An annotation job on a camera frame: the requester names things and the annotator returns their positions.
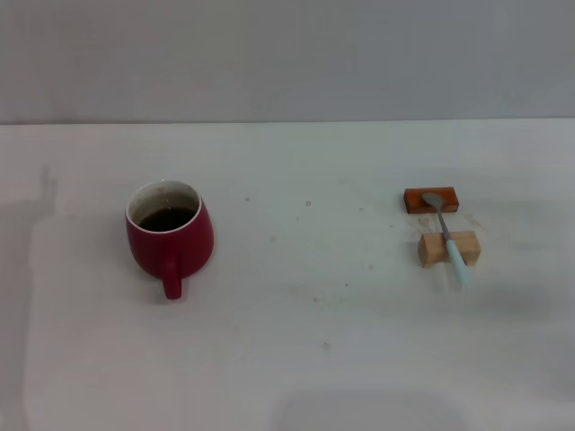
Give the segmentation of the red ceramic cup with coffee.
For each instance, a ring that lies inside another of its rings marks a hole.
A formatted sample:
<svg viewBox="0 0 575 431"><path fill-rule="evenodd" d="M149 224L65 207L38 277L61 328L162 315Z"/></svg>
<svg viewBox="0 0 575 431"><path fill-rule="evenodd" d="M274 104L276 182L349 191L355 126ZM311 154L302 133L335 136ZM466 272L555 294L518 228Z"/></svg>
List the red ceramic cup with coffee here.
<svg viewBox="0 0 575 431"><path fill-rule="evenodd" d="M148 183L125 210L128 244L136 263L160 280L169 300L182 296L182 280L208 262L215 235L202 196L177 180Z"/></svg>

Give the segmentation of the dark red-brown wooden block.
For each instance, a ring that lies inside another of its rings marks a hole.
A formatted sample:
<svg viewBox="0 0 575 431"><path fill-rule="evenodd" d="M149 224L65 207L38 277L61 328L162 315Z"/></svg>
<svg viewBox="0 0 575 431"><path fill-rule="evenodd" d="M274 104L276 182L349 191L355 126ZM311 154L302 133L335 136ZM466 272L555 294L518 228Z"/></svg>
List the dark red-brown wooden block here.
<svg viewBox="0 0 575 431"><path fill-rule="evenodd" d="M459 200L453 187L415 188L406 189L403 192L403 202L408 214L437 213L436 209L423 199L422 195L425 193L434 193L444 199L444 205L442 206L443 213L456 213L459 209Z"/></svg>

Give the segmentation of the light wooden spoon rest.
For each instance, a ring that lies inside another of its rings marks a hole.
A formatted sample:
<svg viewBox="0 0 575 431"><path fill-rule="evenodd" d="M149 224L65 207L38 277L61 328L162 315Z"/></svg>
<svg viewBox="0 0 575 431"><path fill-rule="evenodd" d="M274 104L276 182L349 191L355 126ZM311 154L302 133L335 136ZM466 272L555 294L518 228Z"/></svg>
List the light wooden spoon rest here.
<svg viewBox="0 0 575 431"><path fill-rule="evenodd" d="M482 248L474 231L452 232L457 249L460 251L466 266L474 266L479 259ZM431 268L438 263L447 263L449 257L443 233L423 233L418 244L420 264Z"/></svg>

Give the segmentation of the spoon with light blue handle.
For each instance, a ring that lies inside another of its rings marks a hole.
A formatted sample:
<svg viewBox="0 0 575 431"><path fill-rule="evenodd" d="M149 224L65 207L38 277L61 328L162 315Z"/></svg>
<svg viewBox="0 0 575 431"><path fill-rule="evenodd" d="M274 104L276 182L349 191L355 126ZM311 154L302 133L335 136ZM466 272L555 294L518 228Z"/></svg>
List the spoon with light blue handle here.
<svg viewBox="0 0 575 431"><path fill-rule="evenodd" d="M467 286L470 283L470 274L443 217L443 206L445 204L444 198L439 194L432 192L423 193L421 197L428 205L432 206L436 210L445 239L447 253L452 262L457 281L461 287Z"/></svg>

